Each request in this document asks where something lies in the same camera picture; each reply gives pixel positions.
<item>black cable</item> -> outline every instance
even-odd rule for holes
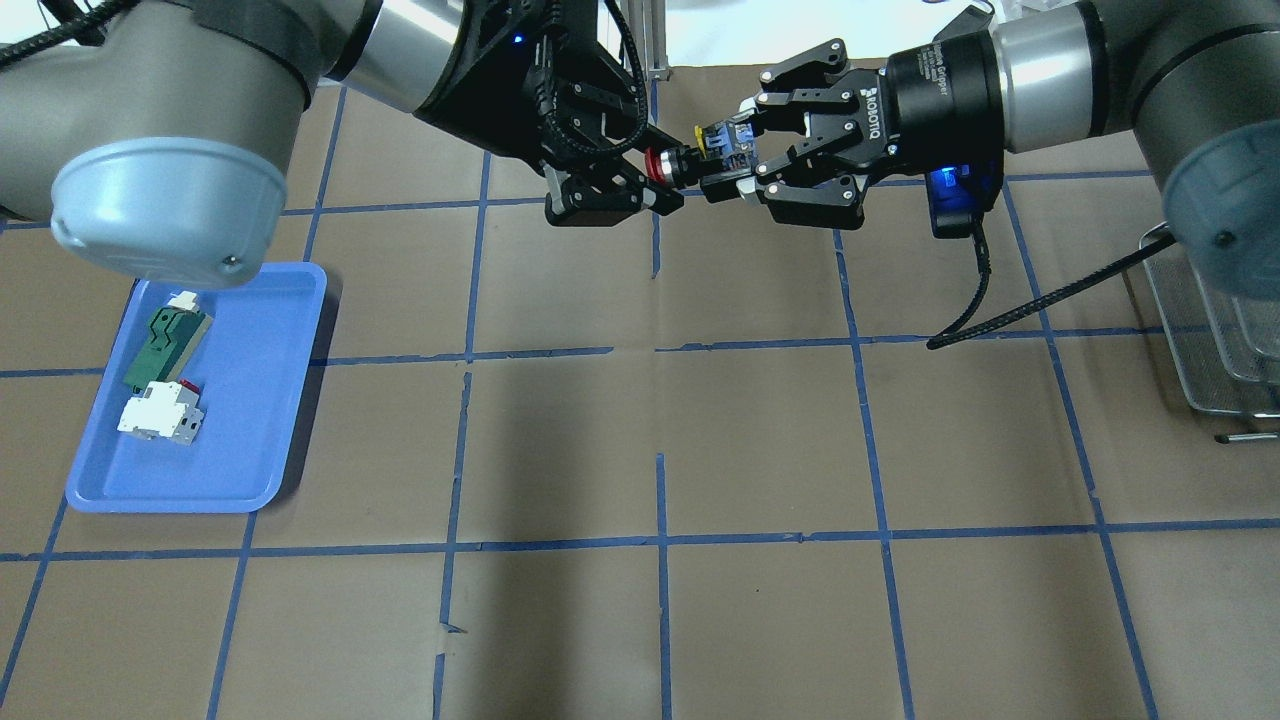
[[[952,332],[948,334],[940,333],[929,338],[929,342],[925,343],[925,347],[928,347],[929,350],[938,350],[948,345],[955,345],[957,342],[973,340],[978,336],[998,331],[1000,328],[1009,325],[1011,323],[1016,323],[1018,320],[1021,320],[1028,315],[1039,313],[1041,310],[1048,307],[1050,305],[1053,305],[1055,302],[1060,302],[1062,300],[1066,300],[1068,297],[1071,297],[1073,295],[1089,290],[1091,287],[1098,284],[1102,281],[1114,278],[1115,275],[1119,275],[1120,273],[1128,270],[1129,268],[1137,265],[1138,263],[1142,263],[1147,258],[1156,255],[1161,250],[1171,247],[1175,242],[1178,241],[1174,240],[1174,236],[1166,232],[1160,237],[1160,240],[1152,242],[1151,245],[1143,247],[1142,250],[1126,255],[1116,260],[1115,263],[1111,263],[1106,268],[1096,270],[1094,273],[1085,275],[1066,287],[1055,290],[1053,292],[1043,297],[1037,297],[1036,300],[1032,300],[1027,305],[1023,305],[1020,307],[1014,307],[1012,310],[1005,313],[1004,315],[997,315],[987,320],[986,323],[979,323],[972,328],[960,332]]]
[[[626,50],[627,61],[631,63],[631,82],[635,86],[634,97],[636,100],[635,129],[621,142],[608,147],[593,147],[580,142],[570,136],[570,133],[559,124],[559,117],[556,114],[558,105],[558,94],[556,92],[556,88],[544,88],[544,92],[547,92],[552,104],[548,126],[550,126],[550,128],[556,132],[561,142],[568,145],[573,151],[588,158],[617,158],[622,155],[640,142],[640,138],[644,137],[649,126],[649,97],[645,94],[644,68],[640,65],[640,53],[636,50],[635,36],[631,35],[631,28],[627,27],[627,20],[622,17],[622,10],[618,8],[617,0],[604,0],[604,6],[609,10],[609,15],[613,18],[613,22],[618,26],[618,33],[622,36],[622,47]],[[554,73],[548,73],[547,83],[554,83]]]
[[[987,287],[991,284],[991,249],[987,247],[987,232],[982,229],[982,218],[977,218],[973,224],[973,254],[978,261],[978,291],[973,293],[973,300],[964,313],[945,329],[933,336],[934,338],[948,336],[965,325],[978,313],[982,301],[987,297]]]
[[[93,8],[74,20],[63,23],[54,29],[46,29],[40,35],[33,35],[27,40],[14,42],[8,47],[0,49],[0,72],[4,72],[5,68],[20,60],[31,58],[36,53],[42,53],[50,47],[61,45],[86,29],[102,27],[108,20],[119,15],[124,10],[133,8],[141,0],[105,0],[97,8]]]

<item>light blue cap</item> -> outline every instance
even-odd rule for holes
[[[113,270],[192,288],[257,274],[284,208],[284,176],[242,147],[141,137],[95,147],[54,181],[58,242]]]
[[[1165,183],[1165,218],[1210,284],[1280,300],[1280,120],[1225,133]]]

